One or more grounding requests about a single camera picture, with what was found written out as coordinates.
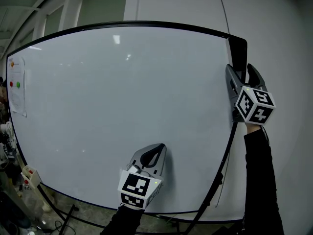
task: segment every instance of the whiteboard stand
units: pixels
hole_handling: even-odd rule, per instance
[[[46,40],[49,40],[49,39],[53,39],[53,38],[57,38],[57,37],[60,37],[60,36],[64,36],[64,35],[67,35],[67,34],[72,34],[72,33],[86,31],[86,30],[94,30],[94,29],[103,29],[103,28],[111,28],[111,27],[134,27],[134,26],[135,27],[139,27],[139,26],[143,26],[143,27],[160,27],[160,28],[180,29],[180,30],[186,30],[186,31],[192,31],[192,32],[199,32],[199,33],[203,33],[203,34],[208,34],[208,35],[213,35],[213,36],[216,36],[216,37],[228,39],[230,42],[232,42],[232,44],[233,44],[232,46],[234,46],[234,43],[239,43],[240,42],[241,46],[244,46],[245,49],[243,49],[242,51],[238,52],[238,49],[236,50],[236,48],[230,48],[230,52],[233,53],[234,51],[236,51],[236,58],[232,59],[233,66],[234,66],[234,68],[236,68],[238,70],[241,70],[242,71],[242,77],[245,77],[245,69],[243,68],[243,63],[244,63],[243,60],[246,60],[246,41],[245,40],[243,40],[241,38],[238,38],[238,37],[235,37],[235,36],[232,36],[230,34],[219,32],[219,31],[212,30],[212,29],[207,29],[207,28],[193,26],[193,25],[187,25],[187,24],[180,24],[180,23],[169,23],[169,22],[153,22],[153,21],[129,21],[128,22],[128,21],[123,21],[123,22],[100,23],[100,24],[98,23],[98,24],[84,25],[84,26],[80,26],[80,27],[76,27],[76,28],[71,28],[71,29],[67,29],[67,30],[64,30],[64,31],[60,31],[60,32],[57,32],[57,33],[54,33],[54,34],[42,37],[40,39],[37,39],[37,40],[35,40],[35,41],[25,45],[25,46],[22,46],[22,47],[18,48],[17,50],[15,50],[14,52],[8,54],[7,56],[9,57],[9,56],[11,56],[11,55],[13,55],[13,54],[15,54],[15,53],[17,53],[17,52],[27,48],[27,47],[29,47],[29,46],[33,46],[33,45],[41,43],[43,41],[46,41]],[[17,135],[17,133],[16,133],[16,130],[15,130],[14,124],[13,124],[13,120],[12,120],[12,126],[13,126],[14,133],[15,133],[15,136],[16,136],[17,142],[18,142],[19,135]],[[212,200],[212,198],[213,198],[217,188],[219,187],[219,185],[221,183],[221,180],[223,178],[222,169],[223,169],[225,161],[226,161],[226,159],[228,157],[228,154],[229,154],[229,151],[230,151],[230,148],[231,148],[231,144],[233,142],[233,138],[234,138],[234,135],[235,135],[235,132],[236,132],[236,128],[237,128],[237,123],[233,123],[232,128],[231,128],[230,137],[228,139],[227,147],[226,147],[226,150],[225,150],[224,155],[223,155],[223,159],[222,159],[221,164],[219,166],[219,169],[218,169],[218,171],[216,173],[214,181],[213,181],[213,183],[212,183],[212,185],[211,185],[211,187],[210,187],[210,189],[209,189],[205,199],[203,200],[200,208],[197,211],[166,213],[166,214],[180,214],[180,213],[190,213],[190,212],[196,212],[197,213],[197,215],[194,218],[194,220],[188,221],[188,222],[190,222],[190,226],[187,228],[187,230],[184,232],[184,234],[188,234],[191,231],[191,229],[194,227],[194,225],[198,223],[200,217],[202,216],[202,214],[204,213],[206,208],[210,205],[210,201]],[[19,142],[17,144],[17,148],[18,148],[18,150],[20,152],[20,155],[21,155],[21,158],[22,158],[24,164],[27,165],[26,159],[25,159],[25,157],[24,157],[24,155],[22,153],[22,148],[20,147]],[[62,220],[66,221],[70,217],[72,217],[72,218],[75,218],[75,219],[80,220],[82,222],[94,225],[96,227],[104,228],[104,226],[101,226],[101,225],[98,225],[98,224],[94,224],[94,223],[91,223],[89,221],[82,220],[82,219],[76,218],[74,216],[71,216],[71,212],[70,213],[65,213],[64,211],[57,209],[53,205],[53,203],[50,201],[50,199],[47,197],[47,195],[45,194],[45,192],[43,191],[43,189],[41,188],[40,185],[38,185],[38,190],[40,191],[40,193],[43,195],[43,197],[46,199],[46,201],[51,205],[53,210],[59,215],[59,217]],[[67,219],[64,218],[62,213],[67,215]]]

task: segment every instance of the white wall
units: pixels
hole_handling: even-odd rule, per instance
[[[310,79],[313,77],[313,0],[296,1],[303,20],[305,39],[309,46],[306,53],[308,58],[311,58],[308,65],[301,67],[301,69],[307,71],[308,82],[306,85],[308,86]],[[308,87],[308,90],[306,111],[303,113],[304,120],[301,121],[296,147],[277,179],[277,188],[287,189],[278,195],[279,202],[282,203],[280,213],[285,221],[286,234],[313,234],[313,152],[309,143],[312,139],[313,97],[310,95],[312,89]]]
[[[124,20],[193,24],[227,32],[221,0],[126,0]]]
[[[57,32],[59,29],[60,19],[63,6],[46,16],[44,36]]]
[[[83,0],[78,26],[123,21],[126,0]]]
[[[313,169],[303,168],[309,163],[303,160],[311,157],[309,136],[312,134],[312,117],[308,109],[312,100],[312,72],[297,3],[295,0],[223,1],[230,33],[247,40],[248,62],[260,71],[276,100],[278,108],[266,129],[272,147],[280,213],[286,234],[303,234],[313,224],[313,200],[307,198],[312,195],[313,187],[309,179],[305,186],[301,186],[306,173],[313,172]],[[127,0],[124,19],[188,23],[226,32],[224,13],[218,0]],[[240,124],[219,206],[211,205],[203,219],[236,219],[244,214],[244,133],[245,129]],[[288,184],[286,177],[289,175],[293,175],[289,180],[297,185],[297,189],[290,189],[293,186]],[[291,199],[299,206],[291,205]],[[309,210],[302,208],[305,202]],[[297,221],[302,219],[301,224],[306,223],[306,226],[299,227],[290,212],[298,217]]]

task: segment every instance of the cable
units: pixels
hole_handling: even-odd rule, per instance
[[[228,20],[227,20],[227,16],[226,16],[226,11],[225,11],[225,7],[224,7],[223,0],[221,0],[221,2],[222,2],[223,11],[224,11],[225,19],[226,19],[227,30],[228,30],[228,33],[229,33],[229,25],[228,25]]]
[[[173,217],[171,217],[169,220],[167,220],[167,222],[165,223],[165,225],[171,221],[172,218],[174,218],[175,216],[177,216],[178,214],[175,214]]]
[[[0,172],[4,172],[5,169],[8,167],[8,165],[11,163],[11,161],[7,162],[6,165],[2,168],[0,168]]]
[[[62,223],[61,223],[61,221],[59,221],[59,220],[56,220],[56,221],[54,222],[54,225],[55,225],[55,229],[50,233],[50,235],[53,234],[55,231],[60,232],[60,231],[59,231],[59,228],[62,227]],[[73,230],[74,235],[76,235],[75,230],[74,230],[71,226],[69,226],[69,225],[65,225],[65,226],[70,227],[70,228]]]
[[[228,160],[227,160],[227,165],[226,165],[226,170],[225,170],[224,181],[223,181],[223,183],[222,183],[221,193],[220,193],[220,196],[219,196],[219,199],[218,199],[218,201],[217,201],[217,204],[216,204],[215,208],[217,207],[217,205],[219,205],[220,198],[221,198],[221,195],[222,195],[222,191],[223,191],[223,188],[224,188],[224,183],[225,183],[225,180],[226,180],[226,173],[227,173],[229,158],[230,158],[230,150],[229,150],[229,154],[228,154]]]
[[[268,138],[268,134],[267,134],[267,132],[266,132],[266,130],[265,130],[265,128],[264,128],[264,126],[262,126],[262,125],[261,125],[261,128],[262,128],[262,130],[263,130],[263,132],[264,132],[264,135],[265,135],[265,137],[266,137],[266,139],[267,139],[267,141],[268,141],[268,146],[269,146],[269,138]]]
[[[225,19],[226,19],[227,31],[228,31],[228,33],[230,34],[230,32],[229,32],[229,25],[228,25],[228,19],[227,19],[227,15],[226,15],[226,11],[225,11],[225,7],[224,7],[223,0],[221,0],[221,3],[222,3],[222,7],[223,7],[223,11],[224,11]],[[229,151],[229,154],[228,154],[228,160],[227,160],[226,171],[225,171],[225,175],[224,175],[224,181],[223,181],[223,183],[222,183],[221,193],[220,193],[220,196],[219,196],[219,199],[218,199],[218,201],[217,201],[217,204],[216,204],[215,208],[217,207],[217,205],[218,205],[218,204],[219,204],[219,202],[220,202],[220,198],[221,198],[222,191],[223,191],[223,188],[224,188],[224,182],[225,182],[225,180],[226,180],[226,173],[227,173],[227,168],[228,168],[229,158],[230,158],[230,151]]]
[[[222,169],[223,169],[223,167],[225,165],[226,159],[227,159],[228,154],[230,152],[230,148],[231,148],[231,145],[232,145],[234,137],[235,137],[237,125],[238,125],[237,122],[233,123],[233,126],[231,128],[231,132],[230,132],[230,135],[229,135],[228,143],[227,143],[227,146],[226,146],[226,150],[225,150],[223,158],[222,158],[221,165],[220,165],[220,167],[219,167],[219,169],[218,169],[218,171],[216,173],[216,176],[215,176],[215,178],[213,180],[213,183],[212,183],[212,185],[210,187],[210,190],[207,193],[204,201],[202,202],[202,204],[201,204],[201,206],[200,206],[200,208],[199,208],[199,210],[197,212],[197,215],[191,221],[190,225],[187,227],[186,231],[183,234],[188,234],[194,228],[196,223],[199,221],[199,219],[201,218],[201,216],[205,212],[206,208],[210,205],[210,202],[211,202],[212,198],[214,197],[216,189],[218,188],[218,186],[219,186],[219,184],[221,182],[220,174],[222,173]]]

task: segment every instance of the black cord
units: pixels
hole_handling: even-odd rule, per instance
[[[60,232],[60,231],[59,231],[59,228],[61,228],[61,227],[62,227],[62,223],[61,223],[61,221],[56,220],[56,221],[54,222],[54,226],[55,226],[55,229],[54,229],[54,230],[50,233],[50,235],[51,235],[51,234],[53,234],[55,231]],[[70,227],[70,228],[73,230],[74,235],[76,235],[75,230],[74,230],[71,226],[69,226],[69,225],[65,225],[65,226]]]
[[[225,7],[224,7],[223,0],[221,0],[221,3],[222,3],[222,7],[223,7],[223,11],[224,11],[225,19],[226,19],[227,30],[228,30],[228,33],[230,34],[230,32],[229,32],[228,20],[227,20],[227,15],[226,15],[226,11],[225,11]],[[226,179],[226,173],[227,173],[227,168],[228,168],[229,158],[230,158],[230,151],[229,151],[229,154],[228,154],[228,160],[227,160],[226,171],[225,171],[225,175],[224,175],[224,181],[223,181],[223,183],[222,183],[221,193],[220,193],[220,196],[219,196],[219,199],[218,199],[218,201],[217,201],[217,204],[216,204],[215,208],[217,207],[217,205],[218,205],[218,204],[219,204],[219,202],[220,202],[220,198],[221,198],[222,191],[223,191],[223,188],[224,188],[224,182],[225,182],[225,179]]]
[[[227,16],[226,16],[226,11],[225,11],[225,7],[224,7],[223,0],[221,0],[221,2],[222,2],[222,6],[223,6],[223,10],[224,10],[224,15],[225,15],[225,19],[226,19],[227,30],[228,30],[228,33],[229,33],[229,25],[228,25],[228,20],[227,20]]]
[[[221,193],[220,193],[220,196],[219,196],[219,199],[218,199],[218,201],[217,201],[217,204],[216,204],[215,208],[217,207],[217,205],[219,205],[220,198],[221,198],[221,195],[222,195],[222,191],[223,191],[223,188],[224,188],[224,183],[225,183],[225,180],[226,180],[226,173],[227,173],[229,158],[230,158],[230,150],[229,150],[229,154],[228,154],[228,160],[227,160],[227,165],[226,165],[226,170],[225,170],[224,181],[223,181],[223,183],[222,183]]]

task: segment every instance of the whiteboard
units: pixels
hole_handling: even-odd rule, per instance
[[[71,29],[9,55],[25,63],[14,130],[45,185],[113,209],[120,171],[162,142],[164,186],[146,212],[196,211],[232,125],[225,39],[137,25]]]

